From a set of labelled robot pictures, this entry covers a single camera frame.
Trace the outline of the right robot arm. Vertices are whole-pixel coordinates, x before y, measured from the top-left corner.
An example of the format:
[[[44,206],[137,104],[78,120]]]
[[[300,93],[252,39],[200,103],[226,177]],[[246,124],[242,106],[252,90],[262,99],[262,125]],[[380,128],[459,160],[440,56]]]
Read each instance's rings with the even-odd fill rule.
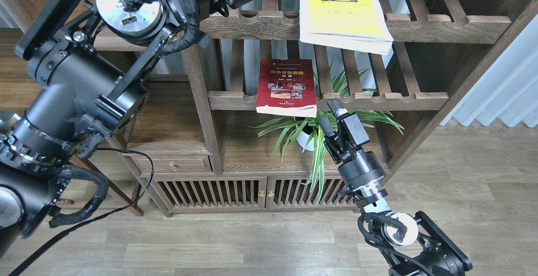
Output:
[[[390,276],[463,276],[472,262],[422,211],[414,216],[392,211],[388,192],[380,181],[385,176],[373,152],[363,150],[370,139],[359,117],[349,113],[338,99],[329,100],[337,129],[327,117],[319,124],[324,144],[345,182],[342,196],[354,198],[361,210],[357,224],[367,244],[377,248],[389,264]]]

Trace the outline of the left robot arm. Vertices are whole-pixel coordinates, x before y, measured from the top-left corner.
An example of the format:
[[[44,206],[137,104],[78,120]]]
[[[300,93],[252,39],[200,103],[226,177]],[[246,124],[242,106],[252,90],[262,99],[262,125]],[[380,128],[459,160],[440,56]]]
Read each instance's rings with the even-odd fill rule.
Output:
[[[206,37],[200,22],[252,0],[49,0],[16,47],[42,90],[22,116],[1,113],[1,253],[46,216],[69,226],[11,274],[94,222],[109,179],[70,163],[91,157],[147,100],[159,58]]]

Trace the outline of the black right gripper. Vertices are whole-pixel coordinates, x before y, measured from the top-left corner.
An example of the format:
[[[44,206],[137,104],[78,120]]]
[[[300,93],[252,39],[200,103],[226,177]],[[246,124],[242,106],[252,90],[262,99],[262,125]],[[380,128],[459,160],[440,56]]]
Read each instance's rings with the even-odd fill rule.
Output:
[[[363,151],[363,145],[370,142],[359,117],[349,113],[338,99],[328,101],[328,106],[336,118],[338,130],[334,130],[328,117],[318,119],[324,138],[325,147],[350,192],[355,192],[371,181],[378,181],[385,176],[385,171],[373,152]]]

